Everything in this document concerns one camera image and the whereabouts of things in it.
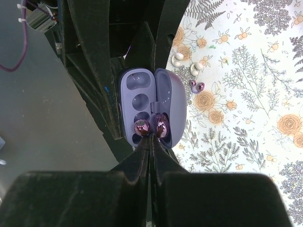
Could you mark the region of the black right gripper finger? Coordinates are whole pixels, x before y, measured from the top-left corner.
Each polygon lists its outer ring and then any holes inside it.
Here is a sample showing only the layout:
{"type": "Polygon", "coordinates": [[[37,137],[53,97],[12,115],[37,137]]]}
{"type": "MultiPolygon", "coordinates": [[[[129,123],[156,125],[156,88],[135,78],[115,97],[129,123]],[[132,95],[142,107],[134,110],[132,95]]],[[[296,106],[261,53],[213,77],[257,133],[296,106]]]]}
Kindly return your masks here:
{"type": "Polygon", "coordinates": [[[152,223],[157,227],[289,227],[272,180],[262,174],[190,173],[149,138],[152,223]]]}
{"type": "Polygon", "coordinates": [[[111,54],[115,41],[124,39],[120,18],[110,20],[109,0],[62,2],[63,63],[117,162],[133,148],[123,138],[117,76],[125,67],[127,49],[111,54]]]}
{"type": "Polygon", "coordinates": [[[128,68],[166,68],[188,0],[149,0],[126,55],[128,68]]]}
{"type": "Polygon", "coordinates": [[[0,206],[3,227],[143,227],[149,138],[107,172],[31,171],[16,178],[0,206]]]}

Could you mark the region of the lavender earbud charging case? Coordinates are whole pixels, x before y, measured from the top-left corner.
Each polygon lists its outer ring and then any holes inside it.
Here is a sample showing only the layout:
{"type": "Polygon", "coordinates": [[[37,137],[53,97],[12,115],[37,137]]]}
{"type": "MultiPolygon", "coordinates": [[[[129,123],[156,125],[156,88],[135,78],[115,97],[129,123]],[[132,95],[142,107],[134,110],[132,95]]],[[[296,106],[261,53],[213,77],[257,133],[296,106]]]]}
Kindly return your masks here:
{"type": "Polygon", "coordinates": [[[139,119],[151,123],[157,114],[166,115],[170,126],[169,135],[160,141],[166,148],[177,145],[185,130],[187,99],[176,74],[166,69],[127,69],[121,73],[118,87],[124,136],[130,145],[136,147],[141,140],[134,123],[139,119]]]}

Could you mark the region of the purple metallic earbud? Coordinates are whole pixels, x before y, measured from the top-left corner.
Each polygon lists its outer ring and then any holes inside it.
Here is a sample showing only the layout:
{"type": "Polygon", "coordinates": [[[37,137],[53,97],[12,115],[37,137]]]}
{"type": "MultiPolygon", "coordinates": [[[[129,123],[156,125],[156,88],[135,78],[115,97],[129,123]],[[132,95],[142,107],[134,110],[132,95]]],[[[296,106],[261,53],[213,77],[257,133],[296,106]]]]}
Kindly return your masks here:
{"type": "Polygon", "coordinates": [[[190,87],[191,87],[191,91],[194,94],[199,94],[205,88],[204,82],[197,83],[195,80],[191,80],[189,84],[190,84],[190,87]]]}
{"type": "Polygon", "coordinates": [[[168,117],[164,114],[157,114],[151,123],[146,119],[139,119],[134,123],[134,131],[141,137],[155,134],[159,139],[165,138],[170,133],[168,117]]]}

